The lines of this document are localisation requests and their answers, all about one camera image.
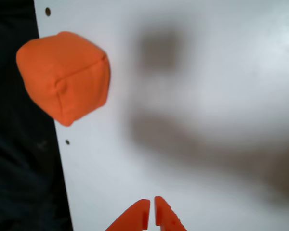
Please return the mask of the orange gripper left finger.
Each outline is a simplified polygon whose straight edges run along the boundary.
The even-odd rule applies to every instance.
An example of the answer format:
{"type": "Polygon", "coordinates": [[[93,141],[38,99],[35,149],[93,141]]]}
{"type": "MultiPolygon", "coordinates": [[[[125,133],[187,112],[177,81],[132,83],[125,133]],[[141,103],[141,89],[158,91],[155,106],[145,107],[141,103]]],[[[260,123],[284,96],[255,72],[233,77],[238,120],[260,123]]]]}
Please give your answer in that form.
{"type": "Polygon", "coordinates": [[[149,213],[150,201],[141,199],[124,211],[106,231],[146,231],[149,213]]]}

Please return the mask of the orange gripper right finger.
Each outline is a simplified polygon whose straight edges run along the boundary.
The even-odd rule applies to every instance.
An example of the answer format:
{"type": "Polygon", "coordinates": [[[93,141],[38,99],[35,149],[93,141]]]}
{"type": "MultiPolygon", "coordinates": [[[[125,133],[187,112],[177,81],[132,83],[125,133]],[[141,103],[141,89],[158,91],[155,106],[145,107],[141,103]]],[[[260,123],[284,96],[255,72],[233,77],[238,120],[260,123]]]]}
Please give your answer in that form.
{"type": "Polygon", "coordinates": [[[171,206],[161,197],[154,198],[155,222],[161,231],[187,231],[171,206]]]}

